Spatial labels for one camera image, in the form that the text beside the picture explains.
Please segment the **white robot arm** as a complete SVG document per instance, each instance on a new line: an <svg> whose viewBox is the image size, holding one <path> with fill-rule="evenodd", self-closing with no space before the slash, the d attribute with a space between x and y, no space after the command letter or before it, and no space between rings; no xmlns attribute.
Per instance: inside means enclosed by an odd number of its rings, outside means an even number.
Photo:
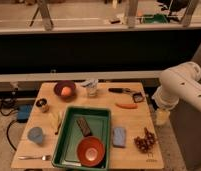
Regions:
<svg viewBox="0 0 201 171"><path fill-rule="evenodd" d="M160 86L152 99L157 105L156 124L164 125L182 99L201 112L201 67L195 62L185 62L162 71L159 75Z"/></svg>

